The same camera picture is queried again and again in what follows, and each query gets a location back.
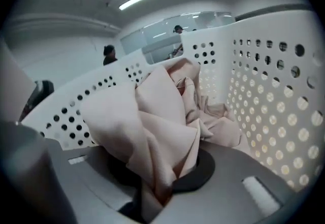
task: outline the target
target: white laundry basket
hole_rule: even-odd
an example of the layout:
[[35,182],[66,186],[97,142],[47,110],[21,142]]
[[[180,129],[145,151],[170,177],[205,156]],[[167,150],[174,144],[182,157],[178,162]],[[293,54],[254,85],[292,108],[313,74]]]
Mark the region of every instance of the white laundry basket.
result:
[[[325,142],[325,45],[315,13],[277,12],[181,37],[183,57],[201,63],[202,94],[234,110],[256,160],[295,190],[310,183],[322,170]],[[139,82],[155,66],[135,51],[61,87],[22,123],[63,150],[96,146],[81,102],[121,82]]]

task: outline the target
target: man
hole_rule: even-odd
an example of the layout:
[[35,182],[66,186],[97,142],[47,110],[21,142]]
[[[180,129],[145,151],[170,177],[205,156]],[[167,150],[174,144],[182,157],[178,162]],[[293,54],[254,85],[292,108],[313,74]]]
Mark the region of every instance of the man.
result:
[[[180,25],[176,25],[173,30],[174,33],[182,34],[186,33],[187,31],[184,30]],[[183,45],[181,44],[176,50],[173,51],[173,56],[178,57],[183,54]]]
[[110,64],[114,61],[117,60],[117,58],[115,58],[115,47],[113,45],[107,45],[104,47],[104,61],[103,61],[103,65],[107,65]]

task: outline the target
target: black hair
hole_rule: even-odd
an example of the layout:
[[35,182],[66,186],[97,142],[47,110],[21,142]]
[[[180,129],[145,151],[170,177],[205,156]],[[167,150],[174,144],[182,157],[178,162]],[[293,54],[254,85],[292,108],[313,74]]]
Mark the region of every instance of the black hair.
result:
[[115,49],[113,45],[107,45],[104,47],[104,56],[109,55]]
[[176,25],[176,26],[174,27],[174,31],[173,31],[173,32],[176,32],[176,31],[179,30],[179,29],[183,30],[183,28],[182,28],[180,25]]

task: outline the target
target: crumpled fabric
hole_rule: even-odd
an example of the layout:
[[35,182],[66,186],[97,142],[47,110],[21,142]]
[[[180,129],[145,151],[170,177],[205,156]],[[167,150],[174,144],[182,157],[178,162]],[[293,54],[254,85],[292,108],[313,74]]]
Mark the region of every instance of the crumpled fabric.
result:
[[200,66],[179,59],[158,65],[139,86],[119,84],[91,95],[81,114],[92,138],[142,178],[142,216],[152,221],[172,183],[196,165],[203,139],[250,155],[246,136],[225,104],[201,96]]

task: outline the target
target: hole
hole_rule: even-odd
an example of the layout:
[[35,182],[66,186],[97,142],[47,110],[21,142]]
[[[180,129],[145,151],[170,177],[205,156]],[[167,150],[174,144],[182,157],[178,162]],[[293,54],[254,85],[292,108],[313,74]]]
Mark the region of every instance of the hole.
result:
[[257,87],[257,91],[258,91],[260,94],[262,94],[262,93],[264,92],[264,87],[263,87],[262,85],[259,85],[259,86]]
[[279,78],[277,78],[277,77],[273,78],[273,80],[272,80],[272,86],[275,87],[275,88],[278,88],[280,86],[280,80],[279,80]]
[[269,65],[271,63],[271,58],[269,56],[265,57],[265,63],[266,65]]
[[280,44],[279,44],[280,51],[286,51],[287,47],[288,47],[287,43],[280,42]]
[[317,79],[315,76],[311,76],[307,78],[307,85],[309,88],[314,89],[317,84]]
[[274,100],[274,95],[273,93],[269,92],[267,95],[266,95],[266,99],[268,100],[268,102],[272,102]]
[[280,128],[278,129],[278,135],[279,135],[279,137],[281,137],[281,138],[285,137],[285,135],[286,135],[286,130],[285,130],[284,127],[280,127]]
[[324,62],[325,53],[324,51],[317,50],[313,53],[313,62],[317,66],[321,66]]
[[270,48],[272,48],[272,46],[273,46],[272,41],[270,41],[270,40],[266,41],[266,47],[268,47],[270,49]]
[[257,72],[258,72],[258,69],[256,67],[254,67],[252,72],[253,72],[254,75],[256,75]]
[[299,183],[301,186],[306,186],[309,183],[309,177],[307,174],[303,174],[299,178]]
[[254,86],[255,86],[255,81],[254,81],[254,80],[250,80],[250,81],[249,81],[249,85],[250,85],[251,87],[254,87]]
[[323,114],[320,111],[315,111],[311,115],[311,122],[314,126],[319,126],[323,122]]
[[285,88],[284,88],[284,95],[287,97],[287,98],[291,98],[294,94],[294,89],[290,86],[290,85],[287,85]]
[[263,105],[263,106],[261,107],[261,111],[262,111],[263,114],[267,114],[267,112],[268,112],[268,107],[265,106],[265,105]]
[[297,67],[297,66],[293,66],[291,68],[291,75],[294,77],[294,78],[298,78],[300,76],[300,69]]
[[268,79],[268,73],[267,72],[262,72],[261,78],[263,80],[267,80]]
[[308,107],[308,99],[306,97],[300,97],[297,101],[298,108],[300,110],[305,110]]
[[295,52],[298,57],[304,56],[305,54],[305,48],[301,44],[297,44],[295,46]]
[[285,104],[283,102],[279,102],[276,106],[277,111],[280,113],[283,113],[285,110]]
[[279,69],[279,70],[283,70],[284,69],[284,62],[283,60],[278,60],[278,62],[276,63],[276,67]]
[[295,114],[290,114],[288,116],[288,124],[291,126],[297,124],[297,116]]

